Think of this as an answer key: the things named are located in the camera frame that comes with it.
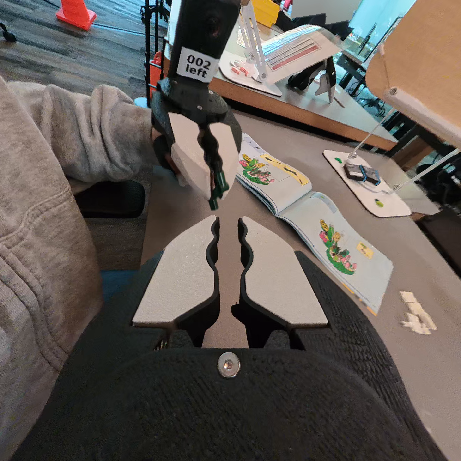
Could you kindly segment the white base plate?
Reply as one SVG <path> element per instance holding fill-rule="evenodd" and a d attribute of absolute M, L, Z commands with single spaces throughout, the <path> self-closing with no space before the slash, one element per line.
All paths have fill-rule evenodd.
<path fill-rule="evenodd" d="M 348 153 L 324 150 L 323 156 L 358 201 L 374 216 L 390 218 L 408 217 L 412 214 L 410 207 L 386 182 L 382 181 L 378 186 L 372 186 L 369 182 L 347 178 L 344 165 L 347 163 Z"/>

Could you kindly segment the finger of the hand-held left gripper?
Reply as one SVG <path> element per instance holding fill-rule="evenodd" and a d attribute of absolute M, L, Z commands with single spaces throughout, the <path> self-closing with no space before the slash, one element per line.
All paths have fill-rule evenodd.
<path fill-rule="evenodd" d="M 174 136 L 170 153 L 174 164 L 188 185 L 205 199 L 210 199 L 211 172 L 198 141 L 199 125 L 179 113 L 170 112 L 169 119 Z"/>
<path fill-rule="evenodd" d="M 218 154 L 222 159 L 223 173 L 232 188 L 239 166 L 239 151 L 230 126 L 224 123 L 210 124 L 210 131 L 218 142 Z"/>

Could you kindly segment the clear panel with printed sheet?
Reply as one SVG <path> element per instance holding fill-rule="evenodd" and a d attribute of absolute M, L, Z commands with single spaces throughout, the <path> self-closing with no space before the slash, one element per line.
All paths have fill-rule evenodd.
<path fill-rule="evenodd" d="M 303 25 L 262 41 L 267 84 L 275 84 L 325 61 L 343 49 L 339 37 L 316 25 Z"/>

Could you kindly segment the orange traffic cone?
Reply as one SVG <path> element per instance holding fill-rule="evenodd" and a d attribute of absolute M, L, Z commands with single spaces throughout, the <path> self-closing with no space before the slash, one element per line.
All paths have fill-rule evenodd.
<path fill-rule="evenodd" d="M 57 20 L 89 31 L 97 15 L 88 9 L 83 0 L 61 0 L 61 6 L 55 13 Z"/>
<path fill-rule="evenodd" d="M 157 82 L 161 80 L 162 73 L 162 51 L 158 51 L 154 54 L 154 57 L 149 61 L 149 90 L 150 96 L 156 91 Z"/>

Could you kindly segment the white lego pieces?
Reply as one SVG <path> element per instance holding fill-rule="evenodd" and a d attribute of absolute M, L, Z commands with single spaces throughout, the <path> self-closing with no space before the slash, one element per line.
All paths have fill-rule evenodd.
<path fill-rule="evenodd" d="M 406 320 L 400 322 L 402 327 L 425 336 L 430 335 L 432 331 L 437 331 L 435 322 L 417 301 L 413 292 L 400 291 L 399 295 L 406 306 Z"/>

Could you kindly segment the person's left forearm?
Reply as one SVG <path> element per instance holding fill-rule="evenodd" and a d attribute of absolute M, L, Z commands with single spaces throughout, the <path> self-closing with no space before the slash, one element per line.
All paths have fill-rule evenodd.
<path fill-rule="evenodd" d="M 159 165 L 151 112 L 120 89 L 103 84 L 86 95 L 15 81 L 6 82 L 6 88 L 31 116 L 67 177 L 117 182 Z"/>

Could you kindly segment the yellow box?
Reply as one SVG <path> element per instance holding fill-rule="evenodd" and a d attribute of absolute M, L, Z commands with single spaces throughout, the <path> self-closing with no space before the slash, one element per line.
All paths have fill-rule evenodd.
<path fill-rule="evenodd" d="M 252 0 L 257 23 L 271 28 L 277 21 L 280 4 L 272 0 Z"/>

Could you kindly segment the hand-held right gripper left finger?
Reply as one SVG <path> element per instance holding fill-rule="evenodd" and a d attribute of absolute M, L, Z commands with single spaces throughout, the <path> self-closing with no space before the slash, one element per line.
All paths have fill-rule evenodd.
<path fill-rule="evenodd" d="M 214 303 L 219 217 L 211 215 L 175 237 L 163 250 L 134 314 L 136 327 L 174 328 Z"/>

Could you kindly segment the black metal stand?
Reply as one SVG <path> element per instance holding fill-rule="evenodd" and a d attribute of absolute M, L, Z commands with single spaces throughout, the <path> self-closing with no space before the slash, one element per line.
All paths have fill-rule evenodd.
<path fill-rule="evenodd" d="M 161 80 L 164 78 L 164 52 L 166 45 L 166 38 L 159 34 L 159 23 L 161 21 L 166 24 L 170 18 L 171 1 L 169 0 L 145 0 L 140 8 L 141 21 L 144 26 L 145 34 L 145 85 L 146 85 L 146 105 L 149 108 L 152 96 L 149 90 L 149 61 L 154 57 L 158 51 L 162 51 L 162 73 Z"/>

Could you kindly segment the black grey tool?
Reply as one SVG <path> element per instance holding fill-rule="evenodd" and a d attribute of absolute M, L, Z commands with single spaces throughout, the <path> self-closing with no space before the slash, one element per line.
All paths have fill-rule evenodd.
<path fill-rule="evenodd" d="M 315 95 L 327 93 L 329 103 L 331 103 L 334 99 L 336 87 L 336 68 L 332 56 L 290 76 L 287 84 L 290 88 L 303 91 L 314 82 L 321 72 L 323 74 L 320 75 L 319 88 Z"/>

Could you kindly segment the lego instruction booklet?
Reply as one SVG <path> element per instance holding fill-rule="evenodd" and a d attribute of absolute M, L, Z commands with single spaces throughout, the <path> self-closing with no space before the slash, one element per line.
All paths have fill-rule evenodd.
<path fill-rule="evenodd" d="M 236 180 L 289 224 L 319 261 L 377 315 L 394 265 L 310 179 L 243 133 Z"/>

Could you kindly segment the dark green lego piece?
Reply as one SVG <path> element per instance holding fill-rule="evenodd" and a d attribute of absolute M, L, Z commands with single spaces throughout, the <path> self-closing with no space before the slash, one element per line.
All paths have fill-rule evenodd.
<path fill-rule="evenodd" d="M 218 210 L 218 201 L 223 199 L 229 190 L 230 186 L 224 172 L 222 170 L 216 171 L 212 177 L 211 195 L 208 201 L 212 211 Z"/>

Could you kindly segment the person's grey hoodie torso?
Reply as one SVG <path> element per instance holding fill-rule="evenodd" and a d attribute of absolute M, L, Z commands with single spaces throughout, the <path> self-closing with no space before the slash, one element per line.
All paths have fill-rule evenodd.
<path fill-rule="evenodd" d="M 103 303 L 89 229 L 67 177 L 1 78 L 1 460 L 39 418 L 74 344 Z"/>

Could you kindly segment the white stand base board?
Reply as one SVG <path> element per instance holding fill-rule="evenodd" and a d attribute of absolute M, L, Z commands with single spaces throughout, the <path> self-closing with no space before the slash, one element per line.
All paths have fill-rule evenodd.
<path fill-rule="evenodd" d="M 245 78 L 234 74 L 231 72 L 231 65 L 245 67 L 251 72 L 251 77 Z M 259 75 L 256 66 L 247 63 L 243 59 L 243 56 L 224 51 L 219 61 L 219 70 L 227 80 L 233 82 L 234 84 L 257 90 L 268 95 L 276 97 L 282 96 L 282 91 L 275 84 L 268 84 L 266 81 L 258 81 L 257 77 Z"/>

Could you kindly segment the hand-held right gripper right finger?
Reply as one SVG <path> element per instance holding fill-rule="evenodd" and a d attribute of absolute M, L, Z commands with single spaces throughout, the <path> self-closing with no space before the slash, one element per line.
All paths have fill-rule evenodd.
<path fill-rule="evenodd" d="M 243 324 L 326 327 L 326 314 L 292 247 L 244 216 L 238 220 L 243 273 L 233 315 Z"/>

